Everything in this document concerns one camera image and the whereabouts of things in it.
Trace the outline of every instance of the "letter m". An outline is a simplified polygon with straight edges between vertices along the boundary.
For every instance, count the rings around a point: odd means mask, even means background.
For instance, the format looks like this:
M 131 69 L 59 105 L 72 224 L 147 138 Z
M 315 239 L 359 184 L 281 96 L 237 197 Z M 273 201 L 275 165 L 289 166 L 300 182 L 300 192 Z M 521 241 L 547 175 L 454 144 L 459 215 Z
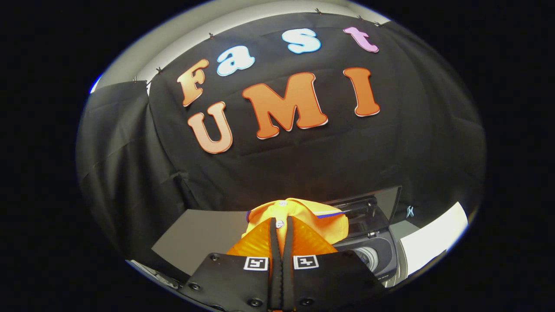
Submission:
M 312 73 L 294 74 L 287 81 L 283 98 L 264 83 L 243 90 L 243 97 L 253 104 L 259 126 L 256 136 L 259 139 L 264 140 L 279 134 L 279 128 L 272 124 L 270 115 L 286 131 L 293 128 L 296 110 L 299 111 L 297 126 L 301 129 L 327 123 L 327 116 L 322 113 L 314 92 L 314 80 L 316 77 Z

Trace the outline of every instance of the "purple stripe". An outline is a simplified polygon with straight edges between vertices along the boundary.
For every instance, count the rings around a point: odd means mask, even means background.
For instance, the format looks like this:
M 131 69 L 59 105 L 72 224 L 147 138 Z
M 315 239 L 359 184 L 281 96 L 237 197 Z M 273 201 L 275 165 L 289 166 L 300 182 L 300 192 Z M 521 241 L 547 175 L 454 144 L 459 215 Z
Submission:
M 318 219 L 322 219 L 322 218 L 327 218 L 327 217 L 333 217 L 334 215 L 339 215 L 342 214 L 344 212 L 338 212 L 338 213 L 332 213 L 332 214 L 323 214 L 323 215 L 317 215 Z

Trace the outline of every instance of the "black cloth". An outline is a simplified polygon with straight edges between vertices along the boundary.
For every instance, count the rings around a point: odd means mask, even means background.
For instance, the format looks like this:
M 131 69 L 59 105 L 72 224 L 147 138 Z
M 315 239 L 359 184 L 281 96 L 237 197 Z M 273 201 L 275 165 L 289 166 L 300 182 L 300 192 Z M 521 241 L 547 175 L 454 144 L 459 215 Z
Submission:
M 378 53 L 363 50 L 342 30 L 369 35 Z M 322 43 L 295 54 L 281 34 L 309 28 Z M 221 77 L 219 54 L 247 46 L 255 63 Z M 201 59 L 203 94 L 183 107 L 177 78 Z M 363 67 L 379 114 L 358 117 L 356 97 L 342 71 Z M 322 127 L 260 140 L 250 101 L 242 91 L 265 83 L 284 96 L 287 79 L 316 76 L 314 88 L 329 118 Z M 224 153 L 201 149 L 187 120 L 226 103 L 233 144 Z M 395 22 L 334 14 L 294 13 L 249 22 L 196 45 L 145 82 L 110 85 L 91 94 L 79 127 L 77 167 L 93 215 L 127 259 L 167 273 L 175 269 L 151 248 L 186 209 L 247 211 L 288 197 L 326 202 L 402 185 L 401 202 L 424 226 L 455 202 L 469 213 L 481 199 L 486 146 L 473 99 L 459 76 L 433 49 Z

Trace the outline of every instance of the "washing machine drum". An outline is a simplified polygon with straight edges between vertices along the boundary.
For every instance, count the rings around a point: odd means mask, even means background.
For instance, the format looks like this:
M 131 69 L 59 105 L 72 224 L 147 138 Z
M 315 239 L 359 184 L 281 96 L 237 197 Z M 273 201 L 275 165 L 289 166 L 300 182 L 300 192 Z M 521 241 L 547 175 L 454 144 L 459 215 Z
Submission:
M 370 271 L 374 272 L 379 264 L 378 252 L 372 247 L 359 247 L 353 249 L 359 258 L 368 266 Z

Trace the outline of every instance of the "appliance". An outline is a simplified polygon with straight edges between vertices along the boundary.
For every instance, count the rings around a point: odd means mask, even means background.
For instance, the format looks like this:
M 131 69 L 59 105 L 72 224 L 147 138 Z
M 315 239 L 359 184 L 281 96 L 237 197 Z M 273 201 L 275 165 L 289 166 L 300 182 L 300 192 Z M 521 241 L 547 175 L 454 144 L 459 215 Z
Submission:
M 395 215 L 401 186 L 326 202 L 345 212 L 349 234 L 333 246 L 337 251 L 353 250 L 379 281 L 397 272 L 398 258 L 390 224 Z

